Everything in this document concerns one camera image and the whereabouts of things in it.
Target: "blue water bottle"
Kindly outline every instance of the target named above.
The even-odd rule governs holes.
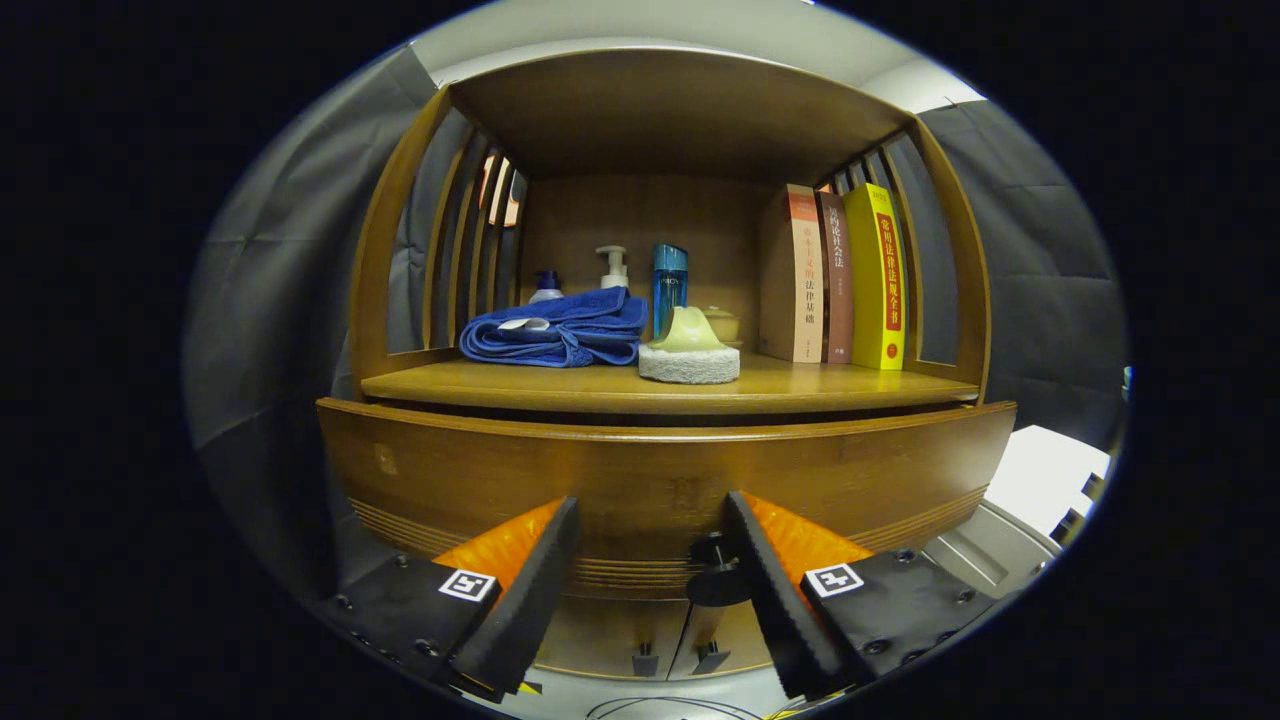
[[[689,305],[689,252],[675,245],[653,246],[653,338],[671,327],[675,307]]]

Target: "shelf board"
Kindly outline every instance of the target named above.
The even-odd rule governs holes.
[[[572,53],[451,87],[457,106],[534,179],[687,174],[817,183],[911,119],[805,70],[687,49]]]
[[[920,373],[792,364],[751,352],[742,354],[737,380],[717,386],[648,380],[635,365],[562,369],[461,359],[369,378],[361,388],[384,400],[640,415],[827,413],[978,397],[978,386]]]

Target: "blue towel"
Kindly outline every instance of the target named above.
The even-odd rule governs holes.
[[[481,363],[582,368],[635,363],[649,304],[625,287],[507,307],[472,318],[462,329],[462,354]],[[500,325],[530,319],[524,327]]]

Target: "white ceiling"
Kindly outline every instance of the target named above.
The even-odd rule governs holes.
[[[499,0],[412,42],[436,82],[549,53],[634,45],[730,51],[854,87],[923,58],[804,0]]]

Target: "wooden cabinet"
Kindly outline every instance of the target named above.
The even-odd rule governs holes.
[[[389,354],[396,231],[422,154],[452,111],[472,131],[426,229],[415,300],[426,345]],[[946,218],[954,365],[920,359],[920,258],[910,199],[884,152],[893,143],[919,155]],[[754,354],[764,200],[785,183],[847,184],[847,168],[869,156],[883,160],[881,182],[902,215],[904,370]],[[480,172],[484,163],[504,170]],[[527,192],[508,232],[516,174]],[[457,350],[467,319],[525,300],[534,269],[556,269],[567,292],[596,287],[600,245],[627,246],[631,291],[646,296],[655,242],[689,251],[691,304],[741,318],[739,380],[672,386],[634,366],[489,365]],[[956,527],[982,498],[1014,421],[1011,404],[983,398],[989,336],[982,242],[918,118],[737,56],[577,53],[442,87],[406,132],[374,191],[353,268],[357,397],[321,400],[319,420],[361,520],[410,552],[434,556],[556,497],[579,498],[582,547],[539,665],[631,676],[631,655],[648,642],[664,675],[689,676],[698,647],[716,639],[731,653],[718,671],[733,671],[768,662],[750,603],[690,611],[684,594],[699,570],[689,544],[718,527],[724,495],[749,491],[873,551],[920,547]]]

